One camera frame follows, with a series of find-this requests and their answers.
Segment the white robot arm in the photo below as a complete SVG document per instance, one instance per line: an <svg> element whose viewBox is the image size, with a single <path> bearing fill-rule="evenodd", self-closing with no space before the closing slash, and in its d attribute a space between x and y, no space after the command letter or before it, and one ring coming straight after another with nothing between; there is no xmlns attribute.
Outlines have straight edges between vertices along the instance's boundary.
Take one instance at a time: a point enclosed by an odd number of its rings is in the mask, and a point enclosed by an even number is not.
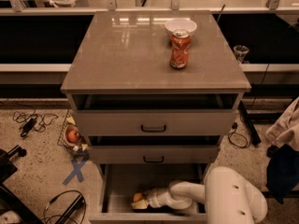
<svg viewBox="0 0 299 224"><path fill-rule="evenodd" d="M258 224L267 215L263 194L237 171L218 166L208 172L203 184L174 180L167 188L135 193L135 210L189 208L197 202L205 206L207 224Z"/></svg>

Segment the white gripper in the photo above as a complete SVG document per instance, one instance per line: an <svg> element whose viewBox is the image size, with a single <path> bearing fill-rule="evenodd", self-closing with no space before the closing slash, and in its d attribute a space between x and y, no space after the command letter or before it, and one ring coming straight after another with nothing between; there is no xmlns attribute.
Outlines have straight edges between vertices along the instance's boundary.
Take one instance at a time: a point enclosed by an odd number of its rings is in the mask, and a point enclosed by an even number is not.
<svg viewBox="0 0 299 224"><path fill-rule="evenodd" d="M169 191L167 188L150 189L143 191L142 193L146 197L146 201L140 200L131 203L131 206L135 210L144 210L149 206L152 208L168 206Z"/></svg>

